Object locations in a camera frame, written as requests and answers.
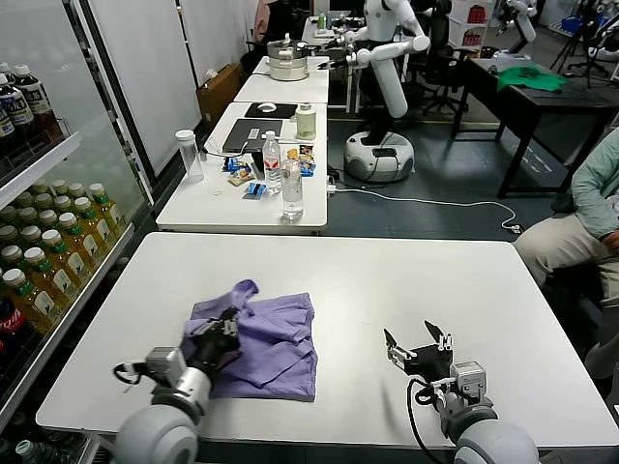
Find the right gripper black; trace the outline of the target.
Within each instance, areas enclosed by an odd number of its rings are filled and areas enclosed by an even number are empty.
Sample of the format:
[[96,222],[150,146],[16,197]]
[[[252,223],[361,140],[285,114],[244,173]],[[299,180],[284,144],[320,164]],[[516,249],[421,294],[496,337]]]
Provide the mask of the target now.
[[387,357],[408,376],[420,376],[425,382],[431,383],[450,376],[453,363],[453,339],[450,333],[443,331],[428,320],[425,327],[434,343],[407,350],[398,345],[395,338],[387,330],[383,330],[387,348]]

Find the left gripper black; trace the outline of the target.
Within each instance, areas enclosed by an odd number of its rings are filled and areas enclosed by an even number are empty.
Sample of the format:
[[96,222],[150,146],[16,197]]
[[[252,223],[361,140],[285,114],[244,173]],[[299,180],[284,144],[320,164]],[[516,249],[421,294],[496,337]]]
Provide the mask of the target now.
[[191,338],[188,366],[200,370],[222,370],[240,358],[238,314],[225,313],[221,320],[209,320]]

